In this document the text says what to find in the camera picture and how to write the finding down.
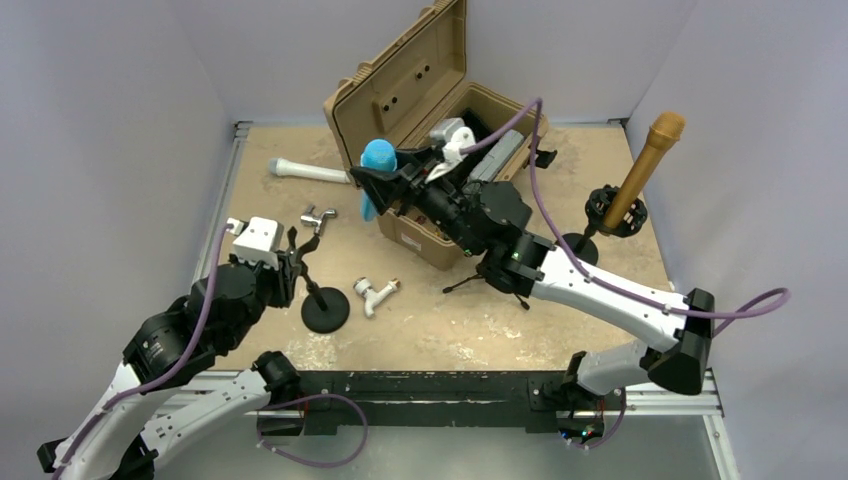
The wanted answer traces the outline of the black round-base clip stand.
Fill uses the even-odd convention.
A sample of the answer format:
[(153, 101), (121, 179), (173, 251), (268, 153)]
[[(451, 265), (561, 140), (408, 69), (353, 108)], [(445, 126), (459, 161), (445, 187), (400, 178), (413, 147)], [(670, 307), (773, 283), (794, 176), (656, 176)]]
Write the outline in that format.
[(299, 279), (305, 284), (307, 296), (303, 300), (300, 315), (304, 326), (313, 333), (330, 334), (345, 325), (350, 315), (350, 303), (339, 289), (320, 286), (309, 275), (308, 265), (304, 261), (306, 254), (314, 252), (320, 237), (313, 235), (305, 243), (297, 244), (298, 231), (291, 226), (286, 232), (287, 248), (284, 252), (285, 290), (294, 295), (294, 287)]

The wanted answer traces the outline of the white mesh-head microphone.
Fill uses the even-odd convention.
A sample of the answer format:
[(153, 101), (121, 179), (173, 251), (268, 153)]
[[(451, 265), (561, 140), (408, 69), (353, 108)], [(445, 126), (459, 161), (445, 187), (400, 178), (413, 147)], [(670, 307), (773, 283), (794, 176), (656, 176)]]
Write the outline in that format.
[(271, 158), (268, 163), (268, 169), (272, 175), (278, 177), (297, 177), (341, 184), (350, 182), (344, 170), (307, 165), (282, 157)]

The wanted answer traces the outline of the black tripod shock mount stand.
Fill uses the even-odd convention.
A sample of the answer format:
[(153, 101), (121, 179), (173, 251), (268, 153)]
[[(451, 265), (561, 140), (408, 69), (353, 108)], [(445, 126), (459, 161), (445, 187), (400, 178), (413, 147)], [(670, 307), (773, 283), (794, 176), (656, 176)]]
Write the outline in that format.
[(448, 286), (444, 287), (441, 290), (441, 293), (442, 294), (452, 293), (453, 291), (460, 288), (461, 286), (463, 286), (467, 283), (473, 282), (473, 281), (482, 281), (486, 285), (488, 285), (489, 287), (498, 291), (499, 293), (512, 295), (513, 297), (515, 297), (517, 299), (519, 305), (525, 311), (529, 311), (530, 308), (531, 308), (528, 301), (525, 300), (520, 295), (520, 293), (516, 290), (516, 283), (512, 280), (511, 277), (504, 276), (504, 275), (501, 275), (501, 274), (493, 274), (492, 272), (489, 272), (488, 274), (477, 272), (473, 275), (470, 275), (470, 276), (464, 278), (463, 280), (461, 280), (461, 281), (459, 281), (455, 284), (448, 285)]

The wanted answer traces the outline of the black round-base shock mount stand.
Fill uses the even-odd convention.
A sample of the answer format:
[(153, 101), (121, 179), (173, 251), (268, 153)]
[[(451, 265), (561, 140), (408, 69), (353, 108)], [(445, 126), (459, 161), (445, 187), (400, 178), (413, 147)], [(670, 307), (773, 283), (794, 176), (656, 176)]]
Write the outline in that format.
[(618, 191), (618, 187), (610, 185), (604, 185), (602, 188), (593, 190), (584, 207), (587, 217), (586, 228), (582, 233), (567, 233), (563, 236), (563, 240), (579, 260), (590, 265), (598, 263), (599, 251), (592, 241), (592, 237), (596, 233), (627, 238), (636, 235), (648, 219), (648, 209), (645, 203), (636, 198), (627, 208), (623, 219), (617, 226), (605, 226), (605, 215), (612, 206)]

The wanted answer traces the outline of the gold microphone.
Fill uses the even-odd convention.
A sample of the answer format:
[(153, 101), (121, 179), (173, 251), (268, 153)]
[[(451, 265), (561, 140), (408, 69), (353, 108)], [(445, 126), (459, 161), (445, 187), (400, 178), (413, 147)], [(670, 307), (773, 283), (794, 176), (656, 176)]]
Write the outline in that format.
[(661, 113), (650, 126), (645, 143), (604, 215), (606, 228), (617, 228), (644, 189), (665, 154), (680, 140), (686, 119), (676, 112)]

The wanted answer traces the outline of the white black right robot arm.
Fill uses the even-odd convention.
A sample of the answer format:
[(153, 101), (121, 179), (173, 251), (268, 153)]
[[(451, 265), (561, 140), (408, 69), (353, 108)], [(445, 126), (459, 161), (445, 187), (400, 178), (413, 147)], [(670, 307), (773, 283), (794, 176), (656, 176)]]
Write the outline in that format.
[(465, 254), (480, 256), (478, 276), (502, 293), (565, 305), (633, 336), (629, 344), (572, 358), (561, 381), (569, 404), (584, 407), (616, 388), (646, 382), (700, 394), (713, 338), (702, 317), (714, 306), (711, 294), (664, 292), (572, 260), (561, 239), (527, 231), (532, 210), (511, 182), (480, 182), (466, 194), (443, 178), (427, 181), (436, 165), (429, 149), (399, 157), (396, 171), (349, 171), (378, 212), (423, 214)]

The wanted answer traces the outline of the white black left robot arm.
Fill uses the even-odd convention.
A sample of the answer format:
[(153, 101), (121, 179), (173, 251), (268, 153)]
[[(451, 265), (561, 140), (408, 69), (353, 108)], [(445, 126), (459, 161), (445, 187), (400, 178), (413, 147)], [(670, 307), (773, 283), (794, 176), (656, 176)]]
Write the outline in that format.
[(187, 295), (146, 319), (123, 349), (106, 391), (69, 436), (42, 444), (53, 479), (152, 479), (191, 441), (269, 404), (292, 405), (299, 375), (279, 351), (265, 352), (223, 388), (169, 414), (160, 407), (218, 357), (240, 345), (267, 308), (291, 305), (305, 264), (297, 249), (251, 262), (233, 254)]

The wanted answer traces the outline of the chrome angle valve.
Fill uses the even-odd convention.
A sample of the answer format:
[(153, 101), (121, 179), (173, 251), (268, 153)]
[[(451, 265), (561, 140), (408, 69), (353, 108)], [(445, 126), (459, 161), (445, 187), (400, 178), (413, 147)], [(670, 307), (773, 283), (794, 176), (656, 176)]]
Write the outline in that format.
[(336, 218), (338, 212), (334, 208), (329, 208), (321, 213), (317, 213), (315, 208), (316, 206), (314, 204), (310, 204), (300, 215), (300, 222), (303, 226), (311, 227), (314, 235), (321, 236), (325, 230), (327, 221)]

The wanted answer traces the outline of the white plastic faucet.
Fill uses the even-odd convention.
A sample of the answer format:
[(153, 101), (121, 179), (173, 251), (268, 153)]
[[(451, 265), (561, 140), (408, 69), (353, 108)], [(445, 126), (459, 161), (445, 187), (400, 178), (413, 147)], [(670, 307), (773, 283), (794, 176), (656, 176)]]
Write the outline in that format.
[(389, 280), (380, 290), (376, 290), (371, 281), (366, 277), (360, 277), (353, 283), (353, 289), (363, 300), (363, 312), (366, 318), (373, 318), (376, 308), (389, 296), (400, 290), (401, 282), (398, 278)]

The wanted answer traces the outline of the tan plastic tool case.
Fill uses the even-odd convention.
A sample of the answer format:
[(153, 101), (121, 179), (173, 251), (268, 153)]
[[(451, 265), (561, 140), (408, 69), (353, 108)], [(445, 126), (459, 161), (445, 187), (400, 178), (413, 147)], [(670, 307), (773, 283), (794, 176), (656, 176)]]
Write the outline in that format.
[(396, 148), (421, 148), (443, 119), (468, 114), (475, 116), (470, 125), (476, 137), (483, 138), (523, 108), (466, 80), (466, 27), (466, 2), (436, 1), (353, 77), (339, 82), (324, 113), (344, 169), (359, 165), (375, 138)]

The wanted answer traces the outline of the grey plastic bit box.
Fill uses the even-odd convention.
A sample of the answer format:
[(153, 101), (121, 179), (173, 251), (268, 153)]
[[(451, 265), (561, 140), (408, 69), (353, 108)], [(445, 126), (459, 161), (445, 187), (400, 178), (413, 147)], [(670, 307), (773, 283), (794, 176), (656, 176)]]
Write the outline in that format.
[(507, 131), (471, 170), (466, 182), (493, 181), (523, 142), (524, 136), (520, 132)]

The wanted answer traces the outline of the black mounting base plate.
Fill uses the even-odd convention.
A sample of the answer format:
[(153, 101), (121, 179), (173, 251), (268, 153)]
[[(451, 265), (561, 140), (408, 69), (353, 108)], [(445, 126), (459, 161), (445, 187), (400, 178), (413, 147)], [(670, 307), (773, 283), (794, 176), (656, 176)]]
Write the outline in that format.
[(304, 371), (305, 403), (263, 411), (269, 437), (334, 435), (342, 426), (519, 428), (568, 439), (603, 435), (621, 395), (586, 393), (564, 371)]

